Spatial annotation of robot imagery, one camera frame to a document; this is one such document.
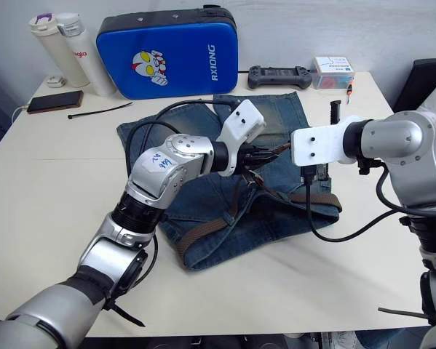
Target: blue case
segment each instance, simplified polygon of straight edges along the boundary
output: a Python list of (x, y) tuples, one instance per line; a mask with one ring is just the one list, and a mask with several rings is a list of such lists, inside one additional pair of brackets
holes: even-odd
[(217, 6), (107, 17), (96, 46), (133, 100), (226, 93), (237, 83), (234, 18)]

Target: black chair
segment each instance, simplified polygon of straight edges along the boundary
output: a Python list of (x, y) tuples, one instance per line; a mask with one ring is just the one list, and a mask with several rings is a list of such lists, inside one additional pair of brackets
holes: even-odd
[(393, 111), (414, 111), (436, 88), (436, 58), (413, 61), (413, 68)]

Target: white wall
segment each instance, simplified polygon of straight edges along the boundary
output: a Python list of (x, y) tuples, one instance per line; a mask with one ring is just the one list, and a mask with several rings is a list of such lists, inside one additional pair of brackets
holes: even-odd
[(104, 17), (220, 4), (239, 33), (239, 69), (310, 65), (315, 55), (346, 55), (371, 71), (390, 103), (413, 60), (436, 57), (436, 0), (0, 0), (0, 83), (24, 103), (45, 75), (59, 70), (28, 21), (45, 12), (78, 12), (96, 37)]

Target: smartphone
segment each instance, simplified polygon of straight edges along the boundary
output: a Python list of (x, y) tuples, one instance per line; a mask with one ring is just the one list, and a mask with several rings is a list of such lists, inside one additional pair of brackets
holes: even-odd
[(27, 113), (43, 113), (44, 111), (58, 111), (60, 109), (78, 108), (82, 103), (83, 91), (58, 93), (56, 95), (32, 98)]

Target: white thermos bottle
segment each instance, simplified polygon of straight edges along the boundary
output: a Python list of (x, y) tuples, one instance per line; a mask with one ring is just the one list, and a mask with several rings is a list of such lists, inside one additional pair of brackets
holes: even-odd
[(56, 65), (63, 72), (67, 82), (73, 87), (89, 84), (84, 71), (80, 67), (66, 40), (60, 35), (58, 24), (52, 13), (45, 13), (34, 17), (28, 22), (31, 32), (40, 40), (49, 52)]
[(116, 91), (111, 78), (106, 72), (95, 45), (90, 40), (88, 31), (82, 25), (78, 13), (61, 13), (56, 15), (60, 33), (77, 56), (80, 66), (100, 96), (107, 96)]

